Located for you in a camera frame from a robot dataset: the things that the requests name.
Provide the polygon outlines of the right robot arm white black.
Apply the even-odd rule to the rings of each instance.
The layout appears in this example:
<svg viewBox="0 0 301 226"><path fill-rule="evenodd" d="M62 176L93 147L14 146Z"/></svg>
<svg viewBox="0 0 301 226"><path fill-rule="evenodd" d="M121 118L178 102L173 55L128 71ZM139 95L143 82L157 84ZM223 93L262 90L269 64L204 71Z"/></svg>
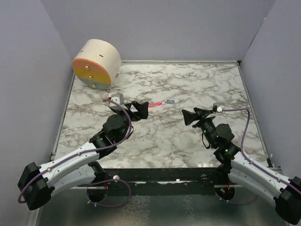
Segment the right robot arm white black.
<svg viewBox="0 0 301 226"><path fill-rule="evenodd" d="M217 181L221 184L231 181L247 188L270 203L283 220L297 225L301 220L301 179L289 178L263 166L251 158L242 146L233 144L235 136L230 126L213 123L215 116L224 111L217 106L212 110L182 110L185 125L200 128L202 138L208 142L207 148L215 149L214 155L222 168L216 172Z"/></svg>

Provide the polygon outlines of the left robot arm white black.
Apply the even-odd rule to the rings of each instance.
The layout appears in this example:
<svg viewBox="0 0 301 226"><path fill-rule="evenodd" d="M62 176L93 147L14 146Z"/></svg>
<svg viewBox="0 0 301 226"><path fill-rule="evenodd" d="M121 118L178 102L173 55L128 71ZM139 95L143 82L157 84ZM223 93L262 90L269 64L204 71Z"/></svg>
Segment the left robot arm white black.
<svg viewBox="0 0 301 226"><path fill-rule="evenodd" d="M121 105L114 98L104 99L113 111L101 131L75 151L41 165L28 164L17 183L20 190L18 203L27 204L29 210L35 210L57 193L69 188L91 184L98 186L107 183L105 172L98 163L127 140L134 128L134 121L148 118L149 103L133 101Z"/></svg>

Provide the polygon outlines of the pink strap keyring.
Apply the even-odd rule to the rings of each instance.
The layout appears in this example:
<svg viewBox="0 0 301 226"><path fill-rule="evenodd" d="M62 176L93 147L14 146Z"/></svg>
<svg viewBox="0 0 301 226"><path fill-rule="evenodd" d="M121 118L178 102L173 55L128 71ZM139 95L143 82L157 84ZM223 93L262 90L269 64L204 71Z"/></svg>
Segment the pink strap keyring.
<svg viewBox="0 0 301 226"><path fill-rule="evenodd" d="M155 102L155 103L149 103L148 107L153 108L153 107L164 106L164 105L166 105L166 102L160 101L160 102Z"/></svg>

